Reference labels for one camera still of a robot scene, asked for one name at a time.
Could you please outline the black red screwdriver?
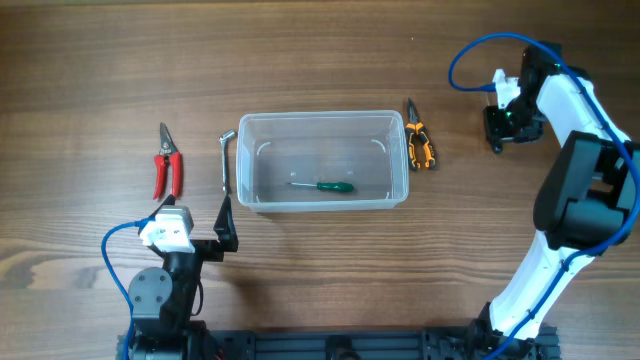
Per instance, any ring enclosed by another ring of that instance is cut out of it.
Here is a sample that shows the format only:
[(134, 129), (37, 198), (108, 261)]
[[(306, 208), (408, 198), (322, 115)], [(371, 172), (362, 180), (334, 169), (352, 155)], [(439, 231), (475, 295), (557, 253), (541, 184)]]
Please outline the black red screwdriver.
[(503, 152), (504, 144), (503, 143), (494, 143), (492, 145), (492, 150), (495, 154), (500, 154)]

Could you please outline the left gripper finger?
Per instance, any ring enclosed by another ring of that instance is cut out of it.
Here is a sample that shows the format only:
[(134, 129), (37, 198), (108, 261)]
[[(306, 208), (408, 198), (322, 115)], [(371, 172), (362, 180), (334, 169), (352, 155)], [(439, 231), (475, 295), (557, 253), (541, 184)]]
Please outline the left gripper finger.
[(213, 230), (217, 234), (220, 244), (238, 243), (238, 236), (233, 221), (231, 198), (229, 195), (224, 197)]
[(174, 195), (168, 195), (164, 201), (149, 215), (150, 218), (155, 218), (157, 213), (164, 207), (164, 206), (173, 206), (176, 202), (176, 197)]

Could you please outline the green handled screwdriver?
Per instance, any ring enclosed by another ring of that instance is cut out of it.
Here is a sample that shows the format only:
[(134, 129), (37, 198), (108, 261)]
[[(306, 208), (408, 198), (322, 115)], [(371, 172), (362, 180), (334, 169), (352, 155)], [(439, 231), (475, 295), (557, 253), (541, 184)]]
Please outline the green handled screwdriver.
[(316, 183), (299, 183), (289, 182), (291, 186), (315, 188), (318, 191), (328, 191), (337, 193), (350, 193), (354, 191), (354, 186), (346, 182), (316, 182)]

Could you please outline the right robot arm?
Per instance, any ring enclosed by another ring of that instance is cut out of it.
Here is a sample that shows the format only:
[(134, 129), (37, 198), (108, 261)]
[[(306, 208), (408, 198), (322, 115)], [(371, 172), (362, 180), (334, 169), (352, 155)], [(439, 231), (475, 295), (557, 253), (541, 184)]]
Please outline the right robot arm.
[(558, 44), (530, 41), (520, 74), (497, 70), (483, 91), (486, 140), (496, 153), (530, 143), (549, 124), (561, 147), (535, 200), (533, 242), (506, 288), (466, 332), (469, 359), (556, 359), (545, 315), (571, 280), (629, 236), (639, 215), (639, 146), (604, 112), (588, 74)]

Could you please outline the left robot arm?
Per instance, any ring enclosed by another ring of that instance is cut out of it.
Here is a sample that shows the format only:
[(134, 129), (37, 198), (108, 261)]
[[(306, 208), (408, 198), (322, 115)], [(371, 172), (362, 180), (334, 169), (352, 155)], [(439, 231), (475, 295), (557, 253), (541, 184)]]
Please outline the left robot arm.
[(162, 260), (140, 271), (124, 294), (131, 324), (118, 340), (116, 359), (222, 359), (224, 351), (203, 321), (201, 271), (238, 250), (231, 199), (226, 196), (213, 226), (215, 239), (193, 240), (193, 219), (170, 195), (150, 217), (136, 224), (145, 247)]

